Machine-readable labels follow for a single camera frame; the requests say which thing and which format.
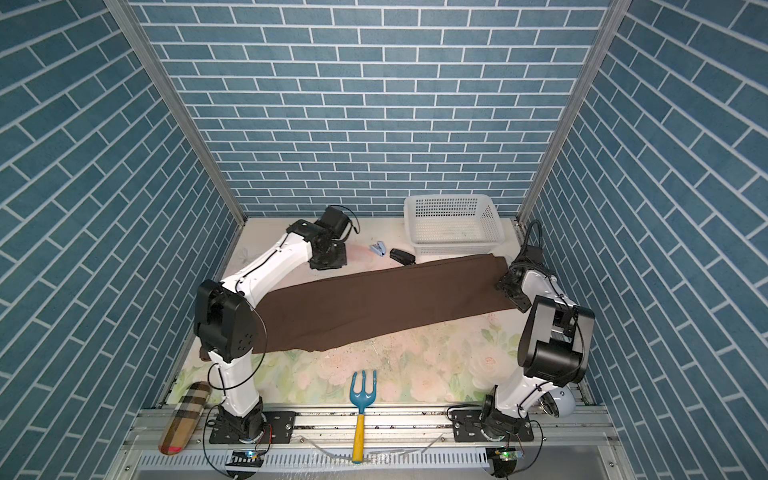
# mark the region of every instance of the white plastic basket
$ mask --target white plastic basket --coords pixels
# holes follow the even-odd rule
[[[416,255],[488,253],[504,243],[504,228],[487,195],[415,195],[403,209]]]

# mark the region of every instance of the brown cloth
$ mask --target brown cloth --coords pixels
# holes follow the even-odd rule
[[[337,276],[269,292],[256,307],[267,350],[328,350],[387,333],[513,308],[495,285],[504,257],[472,255]],[[253,324],[253,352],[263,331]]]

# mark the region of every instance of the garden fork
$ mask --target garden fork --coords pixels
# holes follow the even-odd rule
[[[349,386],[349,401],[359,410],[357,415],[357,427],[355,427],[355,446],[352,450],[352,463],[362,463],[362,431],[365,425],[365,415],[363,414],[367,406],[376,400],[376,371],[373,370],[373,392],[366,393],[366,371],[362,371],[362,387],[359,392],[355,392],[355,380],[357,372],[352,375],[352,385]]]

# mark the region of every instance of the wire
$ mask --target wire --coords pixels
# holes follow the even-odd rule
[[[581,335],[581,329],[578,327],[578,323],[576,323],[576,331],[578,332],[579,338],[581,339],[581,348],[583,349],[583,348],[584,348],[584,337]],[[569,376],[572,376],[574,373],[578,372],[578,371],[581,369],[581,365],[584,363],[584,358],[585,358],[585,356],[587,356],[587,355],[586,355],[586,352],[582,352],[582,353],[581,353],[581,358],[580,358],[580,359],[579,359],[579,361],[578,361],[578,365],[576,366],[576,368],[575,368],[575,369],[571,370],[570,372],[568,372],[568,373],[564,373],[563,375],[560,375],[560,376],[558,376],[558,377],[555,377],[555,378],[553,378],[552,380],[547,380],[547,381],[545,381],[545,382],[541,382],[541,383],[539,383],[538,385],[536,385],[536,388],[534,388],[533,390],[531,390],[531,391],[530,391],[530,392],[529,392],[529,393],[528,393],[528,394],[525,396],[525,398],[523,399],[523,401],[522,401],[522,402],[520,402],[520,403],[517,405],[517,407],[518,407],[518,415],[520,415],[520,411],[521,411],[521,410],[523,410],[523,408],[522,408],[522,405],[523,405],[523,404],[524,404],[524,403],[525,403],[525,402],[526,402],[526,401],[527,401],[529,398],[531,398],[531,395],[533,395],[533,393],[534,393],[534,392],[540,392],[540,391],[541,391],[541,387],[542,387],[542,386],[544,386],[544,385],[547,385],[548,383],[555,383],[555,382],[559,382],[559,381],[561,381],[561,380],[563,380],[563,379],[566,379],[566,378],[568,378]]]
[[[523,452],[523,455],[525,455],[525,449],[523,448],[523,441],[520,440],[520,435],[515,433],[515,436],[518,438],[518,444],[520,445],[520,451]]]
[[[215,465],[214,465],[214,464],[213,464],[213,463],[210,461],[210,458],[208,458],[208,452],[206,452],[206,450],[205,450],[205,428],[206,428],[206,426],[208,425],[208,419],[210,418],[210,413],[211,413],[211,412],[212,412],[212,411],[213,411],[215,408],[218,408],[218,407],[219,407],[219,406],[220,406],[222,403],[224,403],[224,401],[223,401],[223,400],[221,401],[221,403],[219,403],[219,405],[216,405],[216,406],[213,406],[213,407],[211,407],[211,408],[210,408],[210,410],[208,410],[208,413],[205,415],[205,423],[203,424],[203,457],[205,457],[205,461],[208,463],[208,465],[209,465],[209,466],[210,466],[210,467],[211,467],[213,470],[216,470],[216,471],[217,471],[217,472],[219,472],[221,475],[224,475],[224,476],[225,476],[225,477],[227,477],[227,478],[235,478],[235,479],[237,479],[237,475],[235,475],[235,476],[232,476],[232,475],[230,475],[229,473],[226,473],[226,472],[222,472],[221,470],[219,470],[219,469],[218,469],[218,468],[217,468],[217,467],[216,467],[216,466],[215,466]]]
[[[357,215],[355,215],[355,212],[351,208],[344,207],[343,205],[335,205],[335,204],[334,205],[329,205],[329,207],[343,208],[344,210],[347,210],[348,212],[350,212],[352,214],[352,216],[355,217],[355,220],[357,220],[357,228],[355,228],[355,226],[352,224],[352,222],[349,222],[349,225],[355,230],[355,233],[360,235],[360,232],[362,232],[362,228],[360,227],[360,219],[357,217]]]
[[[379,455],[407,455],[409,453],[414,453],[414,452],[424,453],[427,450],[429,450],[435,443],[437,443],[437,441],[440,440],[441,438],[443,438],[442,434],[440,434],[440,436],[438,438],[432,440],[429,443],[429,445],[427,445],[424,448],[420,448],[420,449],[393,449],[393,450],[380,450],[378,452],[370,452],[367,457],[362,459],[362,461],[363,461],[363,463],[371,462],[372,461],[371,457],[376,457],[376,456],[379,456]],[[320,453],[322,453],[323,455],[325,455],[328,458],[334,458],[334,459],[338,459],[338,460],[345,460],[347,462],[351,462],[352,461],[352,456],[351,455],[339,455],[339,454],[336,454],[336,453],[331,453],[331,452],[325,450],[320,445],[317,445],[315,442],[313,442],[311,439],[308,439],[307,437],[303,437],[302,436],[302,437],[300,437],[300,439],[302,441],[304,441],[304,442],[309,443],[311,446],[315,447],[316,449],[318,449],[318,451]]]
[[[218,364],[218,363],[212,363],[212,364],[211,364],[211,366],[208,368],[208,374],[207,374],[207,380],[208,380],[208,383],[210,384],[210,387],[211,387],[212,389],[214,389],[214,390],[221,390],[222,392],[224,392],[224,395],[226,395],[226,394],[227,394],[227,390],[236,389],[237,387],[239,387],[239,386],[241,386],[241,385],[244,385],[244,384],[245,384],[245,382],[247,382],[248,380],[252,379],[252,378],[253,378],[253,376],[254,376],[254,375],[256,375],[256,372],[258,372],[258,371],[259,371],[259,368],[261,367],[261,364],[264,362],[264,357],[266,356],[266,346],[267,346],[267,340],[268,340],[268,338],[267,338],[267,334],[266,334],[266,324],[264,323],[264,319],[263,319],[263,318],[261,318],[261,315],[259,315],[259,313],[258,313],[258,312],[257,312],[257,311],[256,311],[256,310],[253,308],[253,307],[251,307],[250,309],[251,309],[251,311],[253,311],[253,312],[256,314],[256,316],[258,316],[258,317],[259,317],[259,320],[261,320],[261,326],[264,328],[264,352],[261,354],[261,359],[259,360],[259,364],[258,364],[258,365],[256,365],[256,368],[255,368],[255,369],[254,369],[254,370],[253,370],[253,371],[250,373],[250,375],[248,375],[248,378],[246,378],[245,380],[243,380],[242,382],[238,383],[238,384],[237,384],[237,385],[235,385],[235,386],[228,386],[228,387],[225,387],[225,386],[224,386],[224,378],[223,378],[223,377],[221,377],[221,366],[219,366],[219,364]],[[213,367],[215,367],[215,366],[219,366],[219,377],[221,377],[221,386],[222,386],[222,388],[219,388],[219,387],[217,387],[217,386],[214,386],[214,385],[213,385],[213,384],[210,382],[210,371],[211,371],[211,370],[213,369]]]
[[[460,421],[458,419],[452,419],[449,416],[449,413],[451,412],[451,410],[453,410],[453,409],[465,409],[465,408],[468,408],[468,407],[475,407],[476,408],[478,406],[479,405],[476,404],[476,403],[457,403],[456,405],[451,405],[447,409],[445,409],[445,417],[448,419],[449,422],[451,422],[452,425],[453,425],[453,422],[457,422],[459,425],[464,425],[464,422],[462,422],[462,421]]]
[[[272,448],[272,424],[270,423],[270,442],[266,444],[266,452],[262,453],[261,455],[266,455],[267,453],[269,453],[271,448]]]
[[[266,259],[265,259],[265,260],[264,260],[262,263],[259,263],[259,264],[258,264],[258,265],[256,265],[254,268],[252,268],[252,269],[248,270],[248,271],[247,271],[247,272],[245,272],[245,273],[244,273],[244,274],[243,274],[243,275],[242,275],[242,276],[241,276],[239,279],[237,279],[237,282],[235,282],[235,292],[236,292],[236,293],[238,293],[238,294],[240,294],[240,295],[243,295],[241,292],[237,291],[237,287],[240,285],[240,282],[242,282],[242,281],[243,281],[243,279],[244,279],[246,276],[249,276],[251,273],[255,272],[256,270],[258,270],[259,268],[261,268],[262,266],[264,266],[264,264],[265,264],[266,262],[269,262],[269,261],[270,261],[270,258],[272,258],[272,256],[273,256],[275,253],[277,253],[277,251],[278,251],[280,248],[282,248],[282,247],[283,247],[283,244],[286,242],[286,240],[288,240],[288,233],[286,233],[286,236],[285,236],[285,237],[283,237],[283,241],[281,241],[281,242],[280,242],[280,245],[278,245],[278,246],[277,246],[277,248],[276,248],[275,250],[273,250],[273,252],[272,252],[272,253],[270,253],[270,255],[269,255],[269,256],[268,256],[268,257],[267,257],[267,258],[266,258]]]
[[[525,231],[521,250],[524,250],[528,246],[528,238],[531,236],[531,230],[534,225],[538,227],[538,247],[542,250],[544,249],[544,231],[541,228],[541,222],[538,221],[538,219],[533,219],[533,221],[528,224],[528,229]]]
[[[533,458],[533,462],[529,463],[523,468],[520,468],[519,470],[515,470],[514,472],[510,473],[509,475],[507,475],[507,478],[509,478],[510,475],[514,475],[520,472],[525,472],[526,470],[528,470],[530,467],[533,466],[533,464],[536,463],[536,460],[538,460],[538,456],[541,454],[541,448],[544,447],[544,430],[541,429],[541,423],[539,423],[538,420],[531,420],[531,423],[535,423],[536,425],[538,425],[538,431],[539,433],[541,433],[541,440],[539,440],[539,443],[538,443],[538,452],[536,452],[536,456]]]
[[[224,384],[224,377],[222,377],[222,376],[221,376],[221,370],[219,370],[219,378],[221,379],[221,385],[223,385],[223,384]],[[211,408],[210,408],[210,410],[208,410],[208,413],[205,415],[205,422],[203,423],[203,457],[205,457],[205,461],[208,463],[208,465],[209,465],[209,466],[210,466],[210,467],[211,467],[213,470],[216,470],[218,473],[220,473],[221,475],[224,475],[224,476],[225,476],[225,477],[227,477],[227,478],[235,478],[235,479],[237,479],[237,474],[235,474],[235,476],[232,476],[232,475],[230,475],[228,472],[222,472],[221,470],[219,470],[219,469],[218,469],[218,468],[217,468],[217,467],[216,467],[216,466],[215,466],[215,465],[214,465],[214,464],[213,464],[213,463],[210,461],[210,458],[208,458],[208,452],[206,452],[206,451],[205,451],[205,428],[208,426],[208,419],[210,418],[210,413],[211,413],[211,412],[212,412],[214,409],[217,409],[217,408],[219,408],[220,406],[222,406],[222,405],[223,405],[223,403],[224,403],[224,401],[225,401],[226,399],[227,399],[227,397],[226,397],[226,394],[225,394],[225,396],[224,396],[224,398],[221,400],[221,402],[219,402],[219,404],[218,404],[218,405],[211,407]]]

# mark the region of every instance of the checkered pouch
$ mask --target checkered pouch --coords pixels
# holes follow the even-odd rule
[[[179,400],[174,416],[165,427],[160,444],[157,446],[161,453],[176,455],[187,446],[209,396],[208,382],[195,382],[190,385],[187,394]]]

